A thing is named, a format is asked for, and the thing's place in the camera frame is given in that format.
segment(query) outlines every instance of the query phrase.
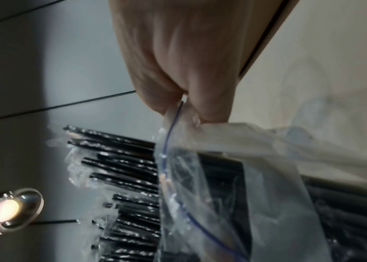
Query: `shiny metal object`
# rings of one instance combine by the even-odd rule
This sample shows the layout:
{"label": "shiny metal object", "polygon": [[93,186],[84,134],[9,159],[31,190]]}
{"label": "shiny metal object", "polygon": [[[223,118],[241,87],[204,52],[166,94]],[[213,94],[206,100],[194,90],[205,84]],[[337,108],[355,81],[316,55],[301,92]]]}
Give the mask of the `shiny metal object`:
{"label": "shiny metal object", "polygon": [[44,199],[35,189],[19,189],[0,196],[0,234],[19,230],[41,212]]}

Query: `human hand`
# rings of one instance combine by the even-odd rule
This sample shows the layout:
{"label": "human hand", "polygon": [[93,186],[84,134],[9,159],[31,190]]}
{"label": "human hand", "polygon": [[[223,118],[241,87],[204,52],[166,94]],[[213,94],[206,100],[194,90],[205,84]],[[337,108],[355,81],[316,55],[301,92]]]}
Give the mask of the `human hand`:
{"label": "human hand", "polygon": [[252,0],[109,0],[137,94],[164,114],[188,95],[207,122],[228,121]]}

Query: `clear plastic bag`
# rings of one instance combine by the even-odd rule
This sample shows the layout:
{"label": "clear plastic bag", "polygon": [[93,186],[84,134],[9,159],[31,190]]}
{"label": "clear plastic bag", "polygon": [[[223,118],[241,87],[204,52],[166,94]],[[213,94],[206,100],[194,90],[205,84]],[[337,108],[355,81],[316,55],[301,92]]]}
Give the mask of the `clear plastic bag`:
{"label": "clear plastic bag", "polygon": [[[341,228],[349,214],[324,205],[314,191],[310,198],[307,189],[317,176],[366,179],[367,159],[300,129],[199,123],[189,104],[169,110],[156,146],[163,195],[158,260],[163,252],[208,262],[347,262],[355,250],[356,258],[367,257],[367,237]],[[362,248],[346,246],[355,240]]]}

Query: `bundle of black straws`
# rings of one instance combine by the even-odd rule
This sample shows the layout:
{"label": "bundle of black straws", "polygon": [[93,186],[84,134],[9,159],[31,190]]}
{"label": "bundle of black straws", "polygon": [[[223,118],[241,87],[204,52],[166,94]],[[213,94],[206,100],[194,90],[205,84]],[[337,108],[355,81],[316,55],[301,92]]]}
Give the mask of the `bundle of black straws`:
{"label": "bundle of black straws", "polygon": [[[93,221],[104,233],[91,248],[101,249],[102,262],[153,261],[161,239],[155,144],[75,126],[66,126],[64,130],[71,137],[68,141],[71,147],[90,152],[81,159],[81,164],[92,170],[87,179],[112,187],[114,192],[113,202],[105,202],[103,207],[116,208],[118,215],[114,221],[106,218],[104,225]],[[185,149],[174,150],[177,155],[185,153]],[[221,204],[231,205],[228,222],[244,246],[249,247],[247,252],[251,255],[252,235],[242,163],[218,154],[197,154],[211,195],[222,199]],[[332,260],[367,262],[367,193],[306,176],[303,181],[319,215]],[[226,203],[226,194],[231,191],[228,189],[234,186],[235,199]],[[199,260],[184,253],[165,253],[162,259]]]}

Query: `white tile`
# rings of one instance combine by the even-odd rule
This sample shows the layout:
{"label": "white tile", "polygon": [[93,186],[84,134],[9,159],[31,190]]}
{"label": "white tile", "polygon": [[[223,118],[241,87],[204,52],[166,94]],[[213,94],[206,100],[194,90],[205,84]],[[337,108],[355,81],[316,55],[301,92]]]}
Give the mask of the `white tile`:
{"label": "white tile", "polygon": [[28,226],[0,236],[0,261],[77,262],[87,235],[80,224]]}
{"label": "white tile", "polygon": [[0,116],[132,89],[107,1],[66,0],[0,23]]}
{"label": "white tile", "polygon": [[68,181],[65,147],[50,148],[47,125],[67,124],[153,141],[162,117],[136,94],[0,120],[0,190],[33,187],[44,196],[40,219],[84,217],[96,196]]}
{"label": "white tile", "polygon": [[0,0],[0,19],[52,3],[55,0]]}
{"label": "white tile", "polygon": [[367,1],[299,1],[239,84],[231,121],[299,125],[367,157]]}

